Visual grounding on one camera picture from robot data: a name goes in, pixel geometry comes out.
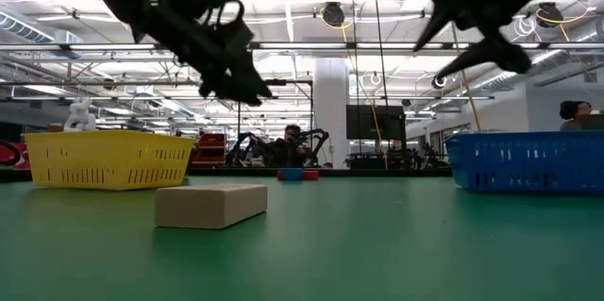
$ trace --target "white pillar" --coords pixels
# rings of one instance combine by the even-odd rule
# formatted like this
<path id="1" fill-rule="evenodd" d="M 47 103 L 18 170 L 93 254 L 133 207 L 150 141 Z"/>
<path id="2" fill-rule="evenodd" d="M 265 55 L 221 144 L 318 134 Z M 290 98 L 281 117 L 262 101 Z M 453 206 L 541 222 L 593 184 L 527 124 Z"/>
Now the white pillar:
<path id="1" fill-rule="evenodd" d="M 316 59 L 314 67 L 314 111 L 316 128 L 329 133 L 319 150 L 319 164 L 326 161 L 334 169 L 343 169 L 348 155 L 346 139 L 346 104 L 348 103 L 348 67 L 345 59 Z"/>

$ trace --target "wooden block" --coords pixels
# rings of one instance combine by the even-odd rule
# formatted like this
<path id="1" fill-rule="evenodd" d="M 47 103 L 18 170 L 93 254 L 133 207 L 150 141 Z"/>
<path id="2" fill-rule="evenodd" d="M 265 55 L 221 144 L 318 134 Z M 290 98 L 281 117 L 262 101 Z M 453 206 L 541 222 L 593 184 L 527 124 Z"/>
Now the wooden block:
<path id="1" fill-rule="evenodd" d="M 213 184 L 158 189 L 156 226 L 222 229 L 266 211 L 268 188 Z"/>

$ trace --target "black screen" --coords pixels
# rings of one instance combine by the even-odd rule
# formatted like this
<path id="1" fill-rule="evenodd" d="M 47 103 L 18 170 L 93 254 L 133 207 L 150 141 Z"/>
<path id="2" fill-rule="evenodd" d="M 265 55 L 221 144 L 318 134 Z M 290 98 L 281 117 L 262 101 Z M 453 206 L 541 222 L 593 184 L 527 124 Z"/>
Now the black screen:
<path id="1" fill-rule="evenodd" d="M 349 140 L 406 140 L 405 112 L 401 107 L 346 106 L 346 137 Z"/>

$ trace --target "woman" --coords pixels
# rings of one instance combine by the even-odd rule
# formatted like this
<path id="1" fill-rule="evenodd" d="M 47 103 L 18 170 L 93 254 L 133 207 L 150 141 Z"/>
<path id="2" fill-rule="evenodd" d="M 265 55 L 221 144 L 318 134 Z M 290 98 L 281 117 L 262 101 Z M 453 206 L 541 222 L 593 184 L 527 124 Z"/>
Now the woman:
<path id="1" fill-rule="evenodd" d="M 564 101 L 560 103 L 560 117 L 566 122 L 560 126 L 560 131 L 581 130 L 577 118 L 592 112 L 592 105 L 587 102 Z"/>

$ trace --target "desk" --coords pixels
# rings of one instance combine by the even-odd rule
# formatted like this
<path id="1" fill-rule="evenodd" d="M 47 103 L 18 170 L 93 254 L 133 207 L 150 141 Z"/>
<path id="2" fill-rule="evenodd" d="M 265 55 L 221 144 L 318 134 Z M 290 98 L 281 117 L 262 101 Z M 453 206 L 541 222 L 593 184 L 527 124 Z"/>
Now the desk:
<path id="1" fill-rule="evenodd" d="M 0 184 L 0 300 L 602 300 L 604 199 L 442 177 L 269 186 L 224 231 L 155 228 L 154 192 Z"/>

